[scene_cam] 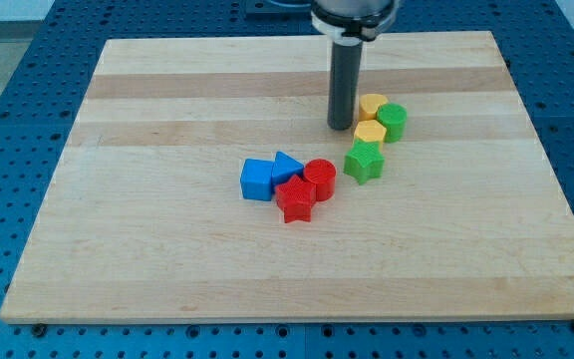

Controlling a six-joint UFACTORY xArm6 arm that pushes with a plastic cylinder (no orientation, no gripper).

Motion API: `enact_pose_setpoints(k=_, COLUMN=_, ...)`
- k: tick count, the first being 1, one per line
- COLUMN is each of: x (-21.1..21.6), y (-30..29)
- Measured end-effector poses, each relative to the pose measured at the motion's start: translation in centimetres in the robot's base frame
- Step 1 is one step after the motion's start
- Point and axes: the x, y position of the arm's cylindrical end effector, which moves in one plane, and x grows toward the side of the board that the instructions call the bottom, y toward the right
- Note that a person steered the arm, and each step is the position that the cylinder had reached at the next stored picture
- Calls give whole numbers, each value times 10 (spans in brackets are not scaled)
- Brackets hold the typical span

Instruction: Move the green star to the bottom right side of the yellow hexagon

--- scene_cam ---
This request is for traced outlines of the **black robot wrist flange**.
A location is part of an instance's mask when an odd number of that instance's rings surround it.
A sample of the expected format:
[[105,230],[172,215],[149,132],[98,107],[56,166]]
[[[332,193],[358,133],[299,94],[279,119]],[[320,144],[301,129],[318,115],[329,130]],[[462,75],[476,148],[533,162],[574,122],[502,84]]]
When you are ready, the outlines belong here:
[[313,27],[334,42],[372,42],[396,21],[399,0],[312,0]]

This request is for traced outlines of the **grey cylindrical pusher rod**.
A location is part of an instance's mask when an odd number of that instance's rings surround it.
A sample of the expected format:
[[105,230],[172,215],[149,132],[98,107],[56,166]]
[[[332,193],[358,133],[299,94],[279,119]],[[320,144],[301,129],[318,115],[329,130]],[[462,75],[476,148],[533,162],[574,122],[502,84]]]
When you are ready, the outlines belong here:
[[333,130],[344,131],[353,125],[362,49],[361,40],[333,43],[327,119]]

